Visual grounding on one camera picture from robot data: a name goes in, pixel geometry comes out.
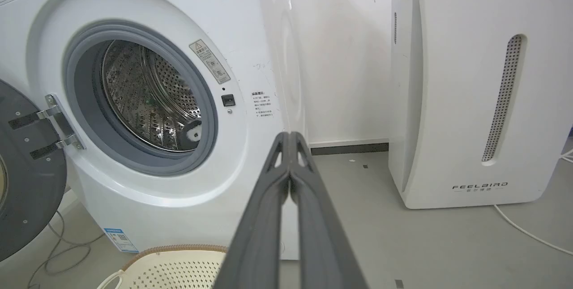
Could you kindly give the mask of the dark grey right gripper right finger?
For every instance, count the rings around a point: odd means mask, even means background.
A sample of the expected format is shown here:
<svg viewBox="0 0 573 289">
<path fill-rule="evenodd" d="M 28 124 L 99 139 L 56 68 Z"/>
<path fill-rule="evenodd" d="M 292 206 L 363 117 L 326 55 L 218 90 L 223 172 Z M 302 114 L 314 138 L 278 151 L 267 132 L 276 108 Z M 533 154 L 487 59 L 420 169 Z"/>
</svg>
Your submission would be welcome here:
<svg viewBox="0 0 573 289">
<path fill-rule="evenodd" d="M 368 289 L 325 183 L 299 132 L 289 134 L 290 194 L 298 209 L 301 289 Z"/>
</svg>

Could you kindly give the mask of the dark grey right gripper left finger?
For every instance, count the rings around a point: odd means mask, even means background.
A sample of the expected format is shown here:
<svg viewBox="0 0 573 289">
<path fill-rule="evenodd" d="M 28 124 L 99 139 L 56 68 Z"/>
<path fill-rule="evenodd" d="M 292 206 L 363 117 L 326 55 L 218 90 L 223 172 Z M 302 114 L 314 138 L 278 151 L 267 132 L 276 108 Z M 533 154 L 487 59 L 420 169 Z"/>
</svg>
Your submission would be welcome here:
<svg viewBox="0 0 573 289">
<path fill-rule="evenodd" d="M 213 289 L 278 289 L 282 207 L 289 196 L 288 132 L 266 157 Z"/>
</svg>

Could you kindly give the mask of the cream perforated laundry basket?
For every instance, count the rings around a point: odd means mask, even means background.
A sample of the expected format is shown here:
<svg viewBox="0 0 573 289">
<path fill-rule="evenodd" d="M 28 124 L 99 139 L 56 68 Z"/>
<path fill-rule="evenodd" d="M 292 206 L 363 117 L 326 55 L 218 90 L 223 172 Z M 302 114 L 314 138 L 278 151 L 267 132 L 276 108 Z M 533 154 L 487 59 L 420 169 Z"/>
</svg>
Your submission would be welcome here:
<svg viewBox="0 0 573 289">
<path fill-rule="evenodd" d="M 136 254 L 97 289 L 213 289 L 227 254 L 225 246 L 158 246 Z"/>
</svg>

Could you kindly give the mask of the black and white plush toy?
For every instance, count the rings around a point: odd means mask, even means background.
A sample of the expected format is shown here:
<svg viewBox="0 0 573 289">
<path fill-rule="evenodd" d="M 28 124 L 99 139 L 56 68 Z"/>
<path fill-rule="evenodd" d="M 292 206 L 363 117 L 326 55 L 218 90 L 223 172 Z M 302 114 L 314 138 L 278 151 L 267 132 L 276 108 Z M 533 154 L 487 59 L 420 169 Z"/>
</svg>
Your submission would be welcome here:
<svg viewBox="0 0 573 289">
<path fill-rule="evenodd" d="M 202 120 L 196 119 L 188 122 L 179 134 L 180 149 L 193 150 L 202 138 Z"/>
</svg>

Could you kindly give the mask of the white front-load washing machine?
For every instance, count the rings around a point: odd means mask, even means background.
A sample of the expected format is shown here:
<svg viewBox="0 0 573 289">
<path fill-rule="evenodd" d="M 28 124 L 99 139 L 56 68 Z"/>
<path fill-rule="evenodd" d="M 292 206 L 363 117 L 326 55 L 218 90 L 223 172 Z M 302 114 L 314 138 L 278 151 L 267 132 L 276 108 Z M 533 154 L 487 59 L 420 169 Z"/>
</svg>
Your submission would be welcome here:
<svg viewBox="0 0 573 289">
<path fill-rule="evenodd" d="M 52 121 L 66 187 L 119 251 L 228 247 L 277 134 L 306 132 L 292 16 L 291 0 L 0 0 L 0 80 Z"/>
</svg>

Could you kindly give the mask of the dark grey washing machine door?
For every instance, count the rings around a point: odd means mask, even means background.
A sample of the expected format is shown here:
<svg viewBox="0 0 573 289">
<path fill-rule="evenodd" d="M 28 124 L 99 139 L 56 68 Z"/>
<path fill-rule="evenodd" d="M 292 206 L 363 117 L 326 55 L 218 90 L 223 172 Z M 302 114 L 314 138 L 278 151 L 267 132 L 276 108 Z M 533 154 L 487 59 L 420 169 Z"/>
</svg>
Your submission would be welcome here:
<svg viewBox="0 0 573 289">
<path fill-rule="evenodd" d="M 67 167 L 49 118 L 20 91 L 0 80 L 0 262 L 32 242 L 63 199 Z"/>
</svg>

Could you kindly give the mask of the white air purifier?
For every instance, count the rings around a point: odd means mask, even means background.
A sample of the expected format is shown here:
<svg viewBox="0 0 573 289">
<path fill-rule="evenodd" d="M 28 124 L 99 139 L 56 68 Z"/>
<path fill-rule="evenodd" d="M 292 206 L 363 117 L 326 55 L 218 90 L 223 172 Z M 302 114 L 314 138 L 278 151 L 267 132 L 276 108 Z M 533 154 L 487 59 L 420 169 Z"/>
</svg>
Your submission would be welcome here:
<svg viewBox="0 0 573 289">
<path fill-rule="evenodd" d="M 530 203 L 573 128 L 573 0 L 391 0 L 388 167 L 408 209 Z"/>
</svg>

